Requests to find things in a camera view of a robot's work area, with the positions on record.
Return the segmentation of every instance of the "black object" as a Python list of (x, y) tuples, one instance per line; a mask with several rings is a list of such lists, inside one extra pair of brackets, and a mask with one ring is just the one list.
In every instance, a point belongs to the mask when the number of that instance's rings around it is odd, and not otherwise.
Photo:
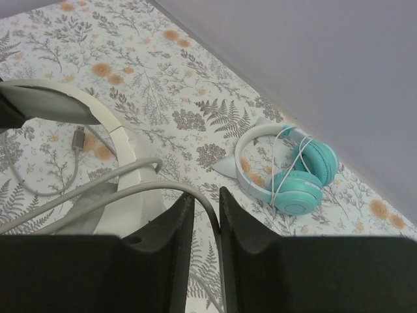
[(0, 236), (0, 311), (184, 313), (194, 199), (123, 240)]
[(280, 237), (220, 189), (227, 313), (417, 312), (406, 238)]
[[(2, 312), (185, 311), (194, 199), (112, 236), (0, 236)], [(389, 237), (280, 237), (220, 189), (227, 313), (417, 312), (417, 249)]]
[(21, 128), (26, 120), (26, 116), (0, 93), (0, 128), (3, 130)]

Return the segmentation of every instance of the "gray cable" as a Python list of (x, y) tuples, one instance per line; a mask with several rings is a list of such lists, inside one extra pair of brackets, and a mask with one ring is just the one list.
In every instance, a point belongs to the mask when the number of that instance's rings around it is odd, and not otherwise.
[(79, 194), (82, 194), (83, 192), (86, 192), (87, 190), (101, 184), (105, 183), (106, 181), (109, 181), (110, 179), (124, 175), (126, 173), (129, 173), (131, 171), (134, 171), (138, 168), (144, 167), (149, 164), (156, 163), (155, 171), (158, 173), (160, 169), (162, 168), (162, 160), (160, 158), (143, 158), (141, 160), (136, 160), (133, 163), (127, 164), (125, 166), (122, 166), (120, 168), (117, 168), (116, 170), (113, 170), (109, 173), (104, 174), (103, 176), (95, 179), (94, 181), (90, 181), (87, 184), (78, 187), (77, 189), (71, 190), (68, 194), (65, 194), (59, 198), (56, 198), (37, 209), (32, 210), (31, 212), (28, 212), (27, 214), (18, 217), (17, 219), (13, 220), (12, 222), (4, 225), (0, 228), (0, 234), (6, 233), (9, 230), (12, 230), (13, 228), (19, 226), (20, 224), (23, 224), (27, 222), (28, 220), (31, 220), (32, 218), (41, 215), (42, 213), (45, 213), (46, 211), (49, 211), (50, 209), (53, 209), (57, 205), (60, 205), (64, 203), (65, 201), (68, 201), (69, 199), (78, 196)]
[(105, 140), (99, 133), (97, 130), (95, 130), (93, 127), (91, 127), (90, 125), (84, 125), (86, 129), (88, 129), (94, 136), (96, 136), (98, 138), (98, 140), (100, 140), (110, 151), (111, 153), (114, 155), (114, 157), (117, 160), (117, 153), (116, 151), (113, 149), (113, 147), (110, 145), (110, 143), (107, 142), (107, 140)]
[(37, 196), (41, 196), (41, 197), (56, 196), (57, 194), (61, 194), (62, 192), (64, 192), (68, 188), (70, 188), (72, 183), (76, 180), (77, 173), (78, 173), (79, 150), (73, 149), (74, 154), (75, 154), (75, 159), (76, 159), (76, 163), (75, 163), (75, 166), (74, 166), (74, 172), (72, 173), (71, 179), (67, 182), (67, 184), (63, 188), (61, 188), (59, 190), (56, 190), (56, 191), (53, 191), (53, 192), (39, 192), (37, 190), (32, 189), (28, 184), (25, 183), (25, 180), (20, 176), (20, 174), (18, 172), (18, 169), (14, 166), (12, 156), (10, 155), (10, 152), (7, 149), (6, 137), (7, 137), (6, 132), (1, 135), (1, 143), (3, 144), (3, 151), (5, 152), (6, 160), (8, 162), (8, 165), (10, 166), (10, 169), (12, 170), (13, 175), (18, 180), (19, 184), (24, 189), (26, 189), (28, 192), (30, 192), (32, 194), (35, 194)]
[(63, 217), (60, 220), (57, 220), (56, 222), (45, 226), (44, 228), (41, 228), (40, 230), (34, 232), (37, 235), (45, 235), (49, 233), (54, 233), (64, 226), (66, 226), (68, 223), (71, 223), (75, 221), (77, 218), (80, 218), (84, 215), (87, 215), (101, 207), (104, 207), (110, 203), (113, 203), (117, 200), (123, 199), (125, 197), (129, 197), (132, 194), (138, 194), (140, 192), (149, 191), (149, 190), (155, 190), (155, 189), (174, 189), (174, 190), (181, 190), (183, 192), (186, 192), (193, 196), (195, 199), (201, 203), (201, 205), (204, 207), (205, 211), (207, 212), (208, 219), (210, 220), (210, 223), (213, 227), (214, 237), (216, 240), (216, 244), (220, 246), (220, 227), (217, 220), (216, 213), (214, 212), (213, 206), (211, 203), (207, 200), (207, 198), (202, 194), (198, 189), (195, 189), (194, 187), (187, 185), (185, 183), (180, 183), (178, 181), (150, 181), (146, 183), (141, 183), (140, 185), (132, 186), (123, 190), (120, 190), (110, 196), (103, 197), (99, 199), (98, 201), (87, 205), (83, 209), (80, 209), (79, 211), (76, 211), (74, 214), (67, 215)]
[(210, 288), (206, 285), (204, 280), (202, 278), (198, 277), (193, 272), (190, 272), (189, 277), (194, 279), (196, 282), (198, 282), (201, 285), (201, 287), (203, 287), (204, 291), (207, 294), (207, 297), (210, 299), (210, 301), (212, 302), (214, 307), (217, 309), (217, 311), (219, 313), (224, 313), (224, 311), (222, 309), (222, 306), (217, 302), (216, 297), (213, 295), (213, 293), (211, 292)]

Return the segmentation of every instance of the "wire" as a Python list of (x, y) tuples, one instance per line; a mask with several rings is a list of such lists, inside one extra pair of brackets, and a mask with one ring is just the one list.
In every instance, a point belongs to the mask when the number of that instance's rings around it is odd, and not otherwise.
[(110, 150), (110, 152), (111, 152), (111, 154), (113, 154), (113, 156), (116, 158), (116, 160), (117, 160), (117, 153), (116, 153), (116, 151), (113, 149), (113, 147), (110, 145), (110, 143), (108, 143), (108, 141), (107, 140), (105, 140), (103, 137), (102, 137), (102, 135), (100, 135), (99, 133), (98, 133), (98, 131), (97, 130), (95, 130), (93, 127), (91, 127), (90, 125), (84, 125), (85, 126), (85, 128), (87, 128), (90, 132), (91, 132), (91, 134), (93, 134), (94, 136), (96, 136), (97, 138), (98, 138), (98, 140), (100, 140), (109, 150)]
[(59, 190), (56, 190), (56, 191), (53, 191), (53, 192), (39, 192), (37, 190), (32, 189), (28, 184), (25, 183), (25, 180), (20, 176), (18, 170), (14, 166), (12, 156), (10, 155), (10, 152), (7, 149), (6, 138), (7, 138), (7, 133), (5, 132), (1, 135), (1, 143), (3, 144), (3, 151), (5, 152), (5, 156), (6, 156), (6, 160), (8, 162), (8, 165), (10, 166), (10, 169), (12, 170), (13, 175), (18, 180), (19, 184), (24, 189), (26, 189), (28, 192), (30, 192), (32, 194), (35, 194), (37, 196), (41, 196), (41, 197), (56, 196), (58, 194), (61, 194), (62, 192), (64, 192), (68, 188), (70, 188), (72, 183), (76, 180), (77, 173), (78, 173), (78, 164), (79, 164), (79, 150), (78, 149), (73, 149), (74, 150), (74, 155), (75, 155), (74, 172), (72, 173), (71, 179), (65, 184), (65, 186), (63, 188), (61, 188)]
[[(304, 140), (306, 140), (306, 139), (308, 139), (308, 138), (311, 138), (311, 136), (306, 136), (306, 137), (304, 137), (304, 138), (302, 138), (302, 140), (301, 140), (301, 142), (300, 142), (300, 147), (302, 146), (302, 144), (303, 144), (303, 142), (304, 142)], [(297, 162), (297, 160), (298, 160), (298, 158), (300, 157), (300, 155), (302, 154), (302, 152), (304, 151), (304, 149), (308, 146), (308, 144), (310, 143), (310, 142), (312, 142), (314, 140), (314, 138), (311, 138), (301, 149), (300, 149), (300, 151), (298, 152), (298, 154), (297, 154), (297, 156), (296, 156), (296, 158), (294, 159), (294, 161), (293, 161), (293, 163), (291, 164), (291, 166), (289, 167), (289, 169), (288, 169), (288, 171), (287, 171), (287, 173), (285, 174), (285, 176), (284, 176), (284, 178), (282, 179), (282, 181), (281, 181), (281, 183), (280, 183), (280, 185), (278, 186), (278, 188), (277, 188), (277, 190), (276, 191), (274, 191), (274, 185), (272, 185), (272, 192), (273, 192), (273, 196), (272, 196), (272, 200), (271, 200), (271, 203), (270, 203), (270, 205), (273, 205), (274, 203), (275, 203), (275, 199), (276, 199), (276, 196), (278, 195), (278, 193), (280, 192), (280, 189), (281, 189), (281, 187), (282, 187), (282, 185), (284, 184), (284, 181), (287, 179), (287, 177), (288, 177), (288, 175), (290, 174), (290, 172), (291, 172), (291, 170), (294, 168), (294, 165), (295, 165), (295, 163)]]
[(64, 203), (65, 201), (68, 201), (69, 199), (78, 196), (79, 194), (82, 194), (83, 192), (88, 191), (89, 189), (101, 184), (101, 183), (105, 183), (106, 181), (109, 181), (110, 179), (116, 177), (116, 176), (120, 176), (120, 175), (124, 175), (126, 173), (130, 173), (131, 171), (134, 171), (138, 168), (141, 168), (143, 166), (152, 164), (152, 163), (156, 163), (156, 167), (155, 167), (155, 172), (158, 173), (161, 168), (162, 168), (162, 160), (160, 158), (143, 158), (141, 160), (136, 160), (133, 163), (127, 164), (125, 166), (121, 166), (120, 168), (117, 168), (109, 173), (104, 174), (103, 176), (95, 179), (94, 181), (90, 181), (85, 185), (82, 185), (80, 187), (78, 187), (77, 189), (71, 190), (69, 193), (56, 198), (40, 207), (38, 207), (37, 209), (34, 209), (32, 211), (30, 211), (29, 213), (20, 216), (18, 218), (16, 218), (15, 220), (13, 220), (12, 222), (4, 225), (3, 227), (0, 228), (0, 235), (3, 233), (8, 232), (9, 230), (12, 230), (13, 228), (19, 226), (20, 224), (23, 224), (25, 222), (27, 222), (28, 220), (31, 220), (32, 218), (41, 215), (42, 213), (45, 213), (46, 211), (49, 211), (50, 209), (53, 209), (54, 207), (56, 207), (57, 205), (60, 205), (62, 203)]
[(70, 216), (65, 216), (62, 219), (48, 226), (45, 226), (44, 228), (41, 228), (40, 230), (34, 233), (37, 235), (54, 233), (60, 230), (61, 228), (65, 227), (68, 223), (75, 221), (77, 218), (83, 217), (84, 215), (87, 215), (110, 203), (113, 203), (125, 197), (129, 197), (132, 194), (138, 194), (140, 192), (156, 190), (156, 189), (181, 190), (183, 192), (190, 194), (195, 199), (197, 199), (201, 203), (201, 205), (204, 207), (205, 211), (207, 212), (208, 219), (210, 220), (210, 223), (212, 224), (212, 227), (213, 227), (213, 232), (216, 238), (216, 242), (218, 242), (218, 239), (220, 238), (220, 226), (217, 220), (216, 213), (214, 212), (213, 206), (198, 189), (195, 189), (194, 187), (190, 185), (187, 185), (185, 183), (180, 183), (178, 181), (151, 181), (151, 182), (141, 183), (140, 185), (136, 185), (136, 186), (132, 186), (132, 187), (120, 190), (110, 196), (103, 197), (99, 199), (98, 201), (90, 205), (87, 205), (81, 210), (77, 211), (76, 209), (74, 209), (74, 214), (71, 214)]
[(275, 137), (275, 140), (274, 140), (274, 143), (272, 144), (272, 187), (271, 187), (271, 193), (272, 194), (274, 194), (274, 168), (275, 168), (275, 156), (274, 156), (274, 148), (275, 148), (275, 143), (276, 143), (276, 141), (278, 140), (278, 138), (281, 136), (281, 134), (283, 134), (284, 132), (286, 132), (287, 130), (291, 130), (291, 129), (294, 129), (294, 128), (296, 128), (295, 126), (292, 126), (292, 127), (286, 127), (286, 128), (284, 128), (283, 130), (281, 130), (279, 133), (278, 133), (278, 135), (276, 135), (276, 137)]
[(217, 311), (219, 313), (224, 313), (222, 306), (220, 305), (220, 303), (217, 302), (216, 297), (213, 295), (213, 293), (211, 292), (210, 288), (206, 285), (206, 283), (204, 282), (204, 280), (200, 277), (198, 277), (196, 274), (194, 274), (193, 272), (190, 272), (189, 277), (194, 279), (196, 282), (198, 282), (201, 287), (204, 289), (204, 291), (207, 294), (207, 297), (210, 299), (210, 301), (212, 302), (212, 304), (214, 305), (214, 307), (217, 309)]

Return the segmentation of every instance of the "usb cable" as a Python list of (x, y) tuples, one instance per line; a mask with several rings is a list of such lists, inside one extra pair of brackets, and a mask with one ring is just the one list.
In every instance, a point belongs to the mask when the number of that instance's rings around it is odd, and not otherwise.
[(85, 139), (85, 132), (84, 132), (84, 127), (83, 126), (77, 126), (77, 129), (74, 131), (74, 136), (72, 137), (72, 150), (74, 150), (74, 155), (75, 155), (74, 173), (72, 174), (71, 179), (67, 182), (67, 184), (63, 188), (61, 188), (59, 190), (56, 190), (54, 192), (39, 192), (37, 190), (32, 189), (30, 186), (28, 186), (25, 183), (25, 180), (22, 179), (18, 170), (14, 166), (12, 156), (10, 155), (10, 152), (7, 149), (6, 138), (7, 138), (7, 133), (6, 132), (2, 133), (1, 134), (1, 143), (3, 144), (3, 150), (5, 152), (7, 162), (10, 166), (10, 169), (12, 170), (12, 173), (14, 174), (16, 179), (18, 180), (19, 184), (24, 189), (26, 189), (28, 192), (30, 192), (32, 194), (35, 194), (37, 196), (42, 196), (42, 197), (56, 196), (58, 194), (61, 194), (62, 192), (64, 192), (68, 188), (70, 188), (72, 183), (76, 180), (77, 173), (78, 173), (79, 153), (83, 150), (84, 139)]

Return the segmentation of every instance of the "usb connector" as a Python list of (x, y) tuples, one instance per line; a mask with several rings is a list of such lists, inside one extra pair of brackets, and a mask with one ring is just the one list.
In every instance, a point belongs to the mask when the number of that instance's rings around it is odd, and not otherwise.
[(72, 137), (72, 149), (82, 151), (84, 147), (85, 132), (83, 126), (77, 126)]

